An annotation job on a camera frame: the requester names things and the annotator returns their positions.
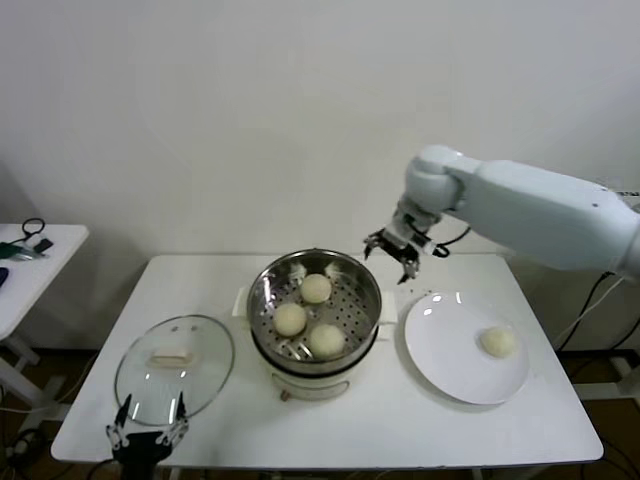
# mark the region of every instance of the black cable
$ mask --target black cable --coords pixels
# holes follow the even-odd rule
[[[640,470],[638,469],[638,467],[636,467],[636,464],[633,463],[633,460],[631,460],[629,455],[624,453],[620,448],[616,447],[613,443],[611,443],[609,440],[604,438],[602,435],[599,435],[599,436],[600,436],[600,440],[602,440],[604,443],[609,445],[609,447],[613,448],[616,452],[620,454],[620,456],[622,456],[629,463],[629,466],[633,469],[634,473],[638,475],[638,478],[640,478]]]
[[[621,471],[622,473],[624,473],[624,476],[631,479],[631,480],[636,480],[636,478],[631,474],[631,472],[629,472],[629,470],[627,470],[626,468],[624,468],[622,465],[620,465],[619,463],[614,462],[613,460],[609,459],[609,458],[602,458],[603,462],[607,462],[609,465],[611,465],[612,467],[616,467],[619,471]]]
[[[633,325],[633,327],[631,327],[631,330],[629,330],[629,332],[624,337],[622,337],[622,339],[620,339],[618,342],[616,342],[616,344],[613,347],[609,348],[608,350],[613,351],[616,348],[618,348],[620,345],[622,345],[624,342],[629,340],[629,338],[631,338],[631,336],[638,330],[638,327],[640,327],[640,317],[638,317],[638,319],[636,320],[636,323]],[[587,360],[582,365],[580,365],[578,368],[576,368],[573,372],[571,372],[569,374],[569,378],[574,378],[576,375],[578,375],[578,373],[580,373],[582,370],[587,368],[589,365],[591,365],[592,363],[598,361],[598,359],[599,358],[596,357],[596,358],[592,358],[591,360]]]
[[[462,232],[460,235],[458,235],[456,238],[454,238],[453,240],[449,240],[448,242],[444,242],[444,243],[439,243],[438,245],[440,245],[441,247],[446,247],[448,245],[452,245],[456,242],[459,242],[460,240],[462,240],[464,237],[466,237],[467,235],[469,235],[469,232],[471,231],[471,227],[467,227],[465,228],[464,232]]]
[[[627,340],[629,340],[629,338],[631,338],[631,335],[633,335],[634,333],[636,333],[636,330],[638,329],[638,327],[640,326],[640,317],[638,317],[638,319],[636,320],[636,323],[633,325],[633,327],[631,328],[631,330],[629,330],[629,333],[627,333],[624,337],[622,337],[622,340],[620,340],[618,343],[616,343],[613,347],[611,347],[611,350],[615,350],[616,348],[618,348],[620,345],[622,345],[624,342],[626,342]]]
[[[109,465],[110,463],[115,462],[115,459],[113,458],[109,458],[107,460],[103,460],[100,463],[96,463],[93,467],[91,467],[91,470],[89,470],[89,473],[87,473],[87,479],[86,480],[92,480],[93,476],[96,474],[96,472],[98,470],[100,470],[102,467]]]
[[[587,310],[587,307],[591,303],[591,299],[593,298],[593,295],[596,293],[596,290],[598,289],[600,284],[602,282],[604,282],[607,278],[609,278],[612,275],[613,275],[613,273],[611,273],[611,272],[604,272],[602,275],[600,275],[600,278],[598,280],[596,280],[596,283],[594,283],[593,287],[591,287],[591,291],[589,292],[589,295],[587,296],[587,300],[584,302],[584,305],[582,306],[582,309],[580,310],[580,313],[578,314],[578,317],[580,317],[580,315],[582,315]],[[564,339],[564,342],[562,342],[562,345],[560,345],[560,347],[558,347],[556,352],[561,352],[562,349],[567,346],[567,343],[569,343],[569,341],[573,338],[573,335],[576,333],[576,330],[578,329],[578,327],[580,326],[581,323],[582,323],[582,321],[577,322],[573,326],[573,328],[571,329],[571,332],[569,333],[569,335],[567,335],[567,338]]]

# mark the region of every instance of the white robotic arm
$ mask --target white robotic arm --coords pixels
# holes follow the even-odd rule
[[[640,278],[640,215],[616,193],[577,178],[510,161],[482,162],[429,146],[409,164],[391,222],[365,240],[415,278],[419,254],[448,255],[427,233],[442,213],[478,234],[560,270]]]

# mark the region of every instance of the cable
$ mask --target cable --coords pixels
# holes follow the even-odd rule
[[[87,364],[84,367],[84,370],[82,370],[82,373],[80,374],[80,378],[78,379],[78,381],[75,383],[75,385],[73,387],[71,387],[69,390],[67,390],[65,392],[64,395],[62,395],[60,398],[56,399],[55,402],[61,402],[64,399],[66,399],[69,395],[71,395],[76,388],[78,388],[82,382],[84,381],[85,375],[87,374],[87,371],[89,370],[89,367],[91,367],[92,362],[96,359],[96,357],[98,356],[100,352],[97,352],[95,355],[93,355],[88,361]],[[16,409],[16,408],[0,408],[0,411],[3,412],[11,412],[11,413],[31,413],[31,412],[39,412],[41,410],[49,410],[53,405],[49,405],[47,407],[39,407],[39,408],[32,408],[31,410],[20,410],[20,409]]]
[[[626,468],[624,468],[622,465],[620,465],[619,463],[614,462],[613,460],[610,460],[608,458],[603,458],[602,459],[603,462],[607,462],[609,465],[611,465],[612,467],[616,467],[619,471],[621,471],[622,473],[624,473],[624,476],[627,478],[630,478],[631,480],[636,480],[635,477],[631,474],[631,472],[629,472],[629,470],[627,470]]]
[[[567,333],[569,330],[571,330],[573,328],[574,325],[577,325],[578,323],[580,323],[580,321],[589,314],[589,312],[591,312],[594,308],[596,308],[598,305],[600,305],[602,303],[602,301],[607,298],[607,296],[618,286],[620,285],[622,282],[624,281],[624,278],[620,278],[618,279],[618,281],[616,283],[614,283],[613,285],[611,285],[606,292],[604,292],[602,294],[602,296],[598,299],[598,301],[596,303],[594,303],[593,305],[591,305],[589,308],[587,308],[580,316],[578,316],[578,318],[576,318],[573,322],[571,322],[571,325],[569,325],[567,328],[565,328],[562,332],[560,332],[560,335],[558,335],[554,340],[553,343],[557,343],[563,336],[565,333]]]
[[[387,473],[391,473],[391,470],[385,470],[384,472],[380,472],[378,475],[376,475],[375,477],[373,477],[373,480],[380,480],[382,477],[384,477]]]
[[[609,351],[613,351],[616,348],[618,348],[620,345],[622,345],[624,342],[626,342],[627,340],[629,340],[629,338],[631,338],[631,336],[638,330],[638,327],[640,327],[640,317],[638,317],[638,319],[636,320],[636,323],[633,325],[633,327],[631,327],[631,330],[629,330],[629,332],[622,337],[622,339],[618,340],[618,342],[616,342],[616,344],[609,348]],[[578,373],[580,373],[582,370],[584,370],[585,368],[587,368],[589,365],[591,365],[592,363],[598,361],[599,358],[592,358],[591,360],[587,360],[586,362],[584,362],[582,365],[580,365],[578,368],[576,368],[573,372],[569,373],[569,378],[574,378],[578,375]]]
[[[633,460],[631,460],[631,458],[629,457],[629,455],[627,455],[626,453],[624,453],[624,451],[622,451],[620,448],[616,447],[613,443],[611,443],[609,440],[607,440],[606,438],[604,438],[602,435],[599,435],[600,440],[602,440],[604,443],[606,443],[607,445],[609,445],[611,448],[613,448],[616,452],[618,452],[620,454],[620,456],[622,456],[631,466],[631,468],[633,469],[634,473],[636,475],[638,475],[638,478],[640,478],[640,470],[638,469],[638,467],[636,467],[636,464],[633,463]]]
[[[627,340],[629,340],[629,338],[631,338],[631,336],[636,333],[636,330],[638,329],[638,327],[640,326],[640,317],[638,317],[638,319],[636,320],[636,323],[633,325],[633,327],[631,327],[631,330],[629,330],[629,333],[627,333],[624,337],[622,337],[622,340],[620,340],[618,343],[616,343],[613,347],[611,347],[611,350],[615,350],[616,348],[618,348],[620,345],[622,345],[624,342],[626,342]]]
[[[596,283],[593,284],[593,287],[591,287],[591,290],[589,291],[589,295],[587,296],[587,299],[585,300],[584,305],[580,309],[580,313],[578,314],[578,317],[580,317],[580,315],[584,314],[585,310],[587,309],[587,307],[591,303],[591,299],[593,298],[593,294],[596,293],[596,290],[598,289],[600,284],[602,282],[604,282],[607,278],[609,278],[611,275],[612,275],[611,272],[605,272],[602,275],[600,275],[600,278],[598,280],[596,280]],[[579,323],[576,323],[573,326],[573,329],[571,330],[571,333],[569,333],[567,338],[565,338],[564,342],[562,342],[562,345],[560,345],[560,347],[556,350],[556,352],[562,351],[562,349],[567,346],[567,343],[569,343],[569,341],[573,338],[573,335],[576,333],[576,330],[578,329],[579,325],[580,325]]]
[[[102,467],[106,465],[109,465],[112,462],[115,462],[115,459],[109,458],[107,460],[101,461],[100,463],[96,463],[93,467],[91,467],[91,470],[89,470],[89,473],[87,473],[86,480],[92,480],[93,476],[96,474],[98,470],[100,470]]]
[[[452,245],[452,244],[454,244],[456,242],[459,242],[464,237],[466,237],[469,234],[470,231],[471,231],[471,227],[467,227],[467,228],[465,228],[464,232],[462,232],[460,235],[458,235],[453,240],[449,240],[448,242],[439,243],[438,245],[440,245],[441,247],[446,247],[448,245]]]

